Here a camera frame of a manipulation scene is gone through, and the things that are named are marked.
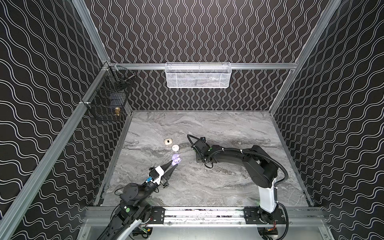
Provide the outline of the purple round disc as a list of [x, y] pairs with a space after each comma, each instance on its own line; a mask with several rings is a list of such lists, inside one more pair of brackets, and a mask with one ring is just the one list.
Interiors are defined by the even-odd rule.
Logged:
[[178, 165], [180, 162], [181, 162], [181, 157], [180, 157], [180, 154], [174, 154], [172, 156], [172, 166], [176, 166]]

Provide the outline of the white round disc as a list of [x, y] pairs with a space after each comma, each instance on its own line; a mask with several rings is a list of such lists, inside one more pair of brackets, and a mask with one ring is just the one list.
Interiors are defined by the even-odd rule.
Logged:
[[180, 149], [180, 146], [179, 146], [179, 145], [173, 145], [173, 146], [172, 146], [172, 150], [173, 150], [174, 152], [179, 151], [179, 149]]

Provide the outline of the cream earbud charging case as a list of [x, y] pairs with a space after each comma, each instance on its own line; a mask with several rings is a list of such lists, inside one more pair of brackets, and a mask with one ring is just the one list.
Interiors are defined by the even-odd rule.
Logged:
[[165, 139], [164, 143], [166, 146], [171, 145], [173, 143], [173, 140], [171, 138]]

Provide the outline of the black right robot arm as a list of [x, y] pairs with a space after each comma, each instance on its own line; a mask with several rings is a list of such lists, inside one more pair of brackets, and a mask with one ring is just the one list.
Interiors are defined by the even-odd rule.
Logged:
[[227, 163], [242, 166], [250, 179], [258, 186], [259, 219], [264, 224], [275, 224], [279, 213], [277, 186], [288, 180], [286, 168], [269, 156], [260, 146], [249, 149], [224, 148], [220, 145], [210, 146], [206, 138], [187, 135], [191, 148], [195, 151], [197, 162], [212, 169], [215, 164]]

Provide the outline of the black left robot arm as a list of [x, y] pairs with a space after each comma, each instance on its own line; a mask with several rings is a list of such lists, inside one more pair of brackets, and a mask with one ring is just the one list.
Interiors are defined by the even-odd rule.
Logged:
[[142, 184], [129, 183], [120, 188], [120, 203], [98, 239], [126, 240], [134, 230], [149, 223], [153, 219], [153, 207], [147, 202], [147, 198], [152, 193], [158, 193], [159, 187], [166, 188], [169, 185], [168, 180], [180, 161], [180, 156], [176, 154], [168, 163], [151, 167], [147, 179]]

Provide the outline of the small brass object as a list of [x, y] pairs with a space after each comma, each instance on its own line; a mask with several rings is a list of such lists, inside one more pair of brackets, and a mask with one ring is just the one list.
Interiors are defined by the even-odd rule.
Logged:
[[116, 108], [115, 108], [115, 116], [116, 116], [116, 117], [120, 117], [120, 115], [121, 115], [121, 108], [116, 107]]

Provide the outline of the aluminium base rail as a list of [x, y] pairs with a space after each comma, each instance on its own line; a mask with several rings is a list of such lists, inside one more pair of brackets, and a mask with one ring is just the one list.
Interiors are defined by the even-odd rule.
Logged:
[[319, 208], [278, 210], [275, 219], [261, 220], [257, 207], [153, 207], [147, 217], [135, 220], [133, 227], [326, 227]]

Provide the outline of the aluminium corner frame post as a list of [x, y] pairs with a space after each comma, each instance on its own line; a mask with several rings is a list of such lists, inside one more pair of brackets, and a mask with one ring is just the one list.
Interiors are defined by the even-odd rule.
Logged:
[[83, 25], [90, 37], [91, 43], [93, 44], [99, 59], [102, 62], [110, 63], [110, 58], [107, 54], [104, 44], [102, 43], [98, 30], [95, 26], [95, 23], [91, 17], [91, 13], [87, 8], [85, 1], [74, 0], [73, 4], [83, 22]]

